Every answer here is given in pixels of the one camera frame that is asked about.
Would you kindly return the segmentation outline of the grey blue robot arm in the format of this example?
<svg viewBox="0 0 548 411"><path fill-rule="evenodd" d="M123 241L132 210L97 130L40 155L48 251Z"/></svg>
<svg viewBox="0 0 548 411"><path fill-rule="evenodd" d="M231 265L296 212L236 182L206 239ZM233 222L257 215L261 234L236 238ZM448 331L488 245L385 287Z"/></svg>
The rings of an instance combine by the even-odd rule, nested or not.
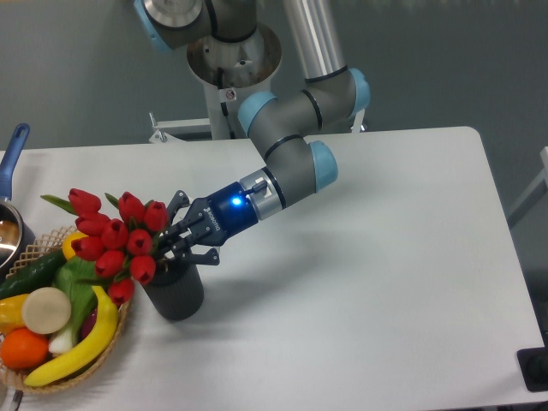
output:
<svg viewBox="0 0 548 411"><path fill-rule="evenodd" d="M210 93L211 129L246 137L262 169L196 200L177 194L170 214L183 220L159 237L169 259L215 265L218 248L337 178L337 162L322 142L306 137L356 116L370 101L364 75L343 57L326 1L287 1L283 7L306 85L281 100L268 84L281 60L277 36L257 19L254 1L138 1L148 38L161 50L188 50L188 65Z"/></svg>

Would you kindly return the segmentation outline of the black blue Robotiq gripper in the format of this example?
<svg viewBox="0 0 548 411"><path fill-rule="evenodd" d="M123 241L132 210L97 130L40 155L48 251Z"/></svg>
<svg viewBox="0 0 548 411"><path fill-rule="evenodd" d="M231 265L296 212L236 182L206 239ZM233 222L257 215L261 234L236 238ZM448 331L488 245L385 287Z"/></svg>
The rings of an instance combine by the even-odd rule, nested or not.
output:
<svg viewBox="0 0 548 411"><path fill-rule="evenodd" d="M229 238L254 226L258 221L251 202L244 195L239 182L196 199L192 205L188 195L177 190L167 206L168 223L160 233L158 251L167 260L190 265L219 265L220 256L215 247L222 246ZM165 232L181 219L177 213L188 210L188 218L193 223L188 229L178 229L166 237ZM194 245L212 246L205 253L194 253L183 239L190 235Z"/></svg>

